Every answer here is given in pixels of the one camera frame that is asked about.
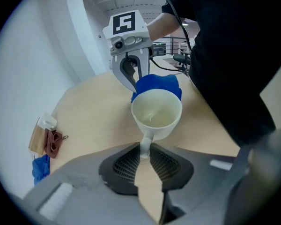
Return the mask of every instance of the railing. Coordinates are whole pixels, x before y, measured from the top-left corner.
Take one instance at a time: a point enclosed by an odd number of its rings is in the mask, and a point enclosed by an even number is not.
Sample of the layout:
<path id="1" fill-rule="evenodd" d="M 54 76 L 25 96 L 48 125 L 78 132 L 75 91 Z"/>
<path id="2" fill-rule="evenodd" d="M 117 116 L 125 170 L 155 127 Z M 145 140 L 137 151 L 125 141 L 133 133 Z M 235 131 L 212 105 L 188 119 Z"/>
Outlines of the railing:
<path id="1" fill-rule="evenodd" d="M 181 51 L 188 51 L 186 38 L 184 37 L 163 37 L 153 42 L 154 56 L 166 56 L 180 54 Z"/>

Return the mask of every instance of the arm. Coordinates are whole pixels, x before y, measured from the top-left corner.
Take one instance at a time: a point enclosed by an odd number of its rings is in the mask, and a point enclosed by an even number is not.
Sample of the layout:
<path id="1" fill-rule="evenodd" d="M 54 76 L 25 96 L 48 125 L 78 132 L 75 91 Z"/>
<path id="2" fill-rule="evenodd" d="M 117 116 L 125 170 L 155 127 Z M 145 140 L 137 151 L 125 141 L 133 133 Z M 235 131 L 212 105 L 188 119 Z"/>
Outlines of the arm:
<path id="1" fill-rule="evenodd" d="M 156 19 L 147 25 L 149 30 L 150 38 L 155 41 L 162 38 L 179 28 L 179 23 L 176 17 L 169 13 L 161 13 Z"/>

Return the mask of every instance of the black cable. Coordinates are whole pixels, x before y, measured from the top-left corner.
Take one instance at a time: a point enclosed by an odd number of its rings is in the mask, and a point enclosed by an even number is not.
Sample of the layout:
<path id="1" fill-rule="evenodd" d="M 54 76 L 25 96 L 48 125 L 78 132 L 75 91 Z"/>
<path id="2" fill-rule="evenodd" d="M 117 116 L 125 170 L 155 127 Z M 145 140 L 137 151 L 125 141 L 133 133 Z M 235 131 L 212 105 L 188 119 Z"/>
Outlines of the black cable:
<path id="1" fill-rule="evenodd" d="M 174 8 L 174 5 L 172 4 L 171 0 L 167 0 L 167 1 L 168 1 L 168 3 L 170 4 L 170 6 L 171 6 L 171 8 L 172 8 L 172 10 L 173 10 L 173 12 L 174 12 L 174 15 L 175 15 L 176 19 L 177 19 L 178 23 L 180 24 L 180 26 L 181 26 L 181 28 L 182 28 L 182 31 L 183 31 L 184 36 L 185 36 L 185 38 L 186 38 L 186 42 L 187 42 L 188 48 L 189 48 L 190 51 L 192 51 L 191 44 L 189 43 L 188 34 L 187 34 L 187 32 L 186 32 L 186 30 L 185 30 L 185 28 L 184 28 L 184 26 L 183 26 L 183 24 L 182 24 L 182 22 L 181 22 L 181 19 L 180 19 L 180 17 L 178 16 L 178 14 L 177 14 L 177 12 L 176 12 L 176 10 L 175 10 L 175 8 Z"/>
<path id="2" fill-rule="evenodd" d="M 168 68 L 165 68 L 165 67 L 163 68 L 163 67 L 159 66 L 159 65 L 153 60 L 153 58 L 150 58 L 150 60 L 151 60 L 158 68 L 161 68 L 161 69 L 163 69 L 163 70 L 174 71 L 174 72 L 182 72 L 182 73 L 187 72 L 187 71 L 183 71 L 183 70 L 179 70 L 179 69 L 168 69 Z"/>

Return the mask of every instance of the person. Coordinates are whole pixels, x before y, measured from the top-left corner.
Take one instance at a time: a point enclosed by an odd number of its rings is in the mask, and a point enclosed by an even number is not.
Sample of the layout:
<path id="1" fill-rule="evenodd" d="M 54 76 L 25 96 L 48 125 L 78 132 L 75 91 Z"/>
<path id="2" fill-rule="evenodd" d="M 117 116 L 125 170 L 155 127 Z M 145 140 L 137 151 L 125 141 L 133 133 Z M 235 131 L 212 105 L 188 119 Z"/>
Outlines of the person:
<path id="1" fill-rule="evenodd" d="M 281 0 L 170 1 L 200 27 L 189 76 L 230 136 L 243 146 L 274 131 L 260 93 L 281 66 Z M 148 31 L 155 41 L 179 26 L 166 2 Z"/>

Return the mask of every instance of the white mug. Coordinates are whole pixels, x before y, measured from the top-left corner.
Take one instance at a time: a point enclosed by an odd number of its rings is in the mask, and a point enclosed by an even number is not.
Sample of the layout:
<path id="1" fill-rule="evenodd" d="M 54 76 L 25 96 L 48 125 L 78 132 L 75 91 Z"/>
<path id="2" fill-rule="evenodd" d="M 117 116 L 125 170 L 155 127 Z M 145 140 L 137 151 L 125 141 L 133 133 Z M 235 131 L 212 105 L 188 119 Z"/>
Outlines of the white mug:
<path id="1" fill-rule="evenodd" d="M 153 140 L 166 138 L 180 120 L 182 104 L 172 92 L 152 89 L 139 94 L 132 102 L 132 115 L 144 134 L 141 157 L 148 157 Z"/>
<path id="2" fill-rule="evenodd" d="M 54 117 L 52 117 L 50 114 L 45 112 L 38 119 L 37 125 L 42 129 L 55 130 L 57 126 L 57 120 Z"/>

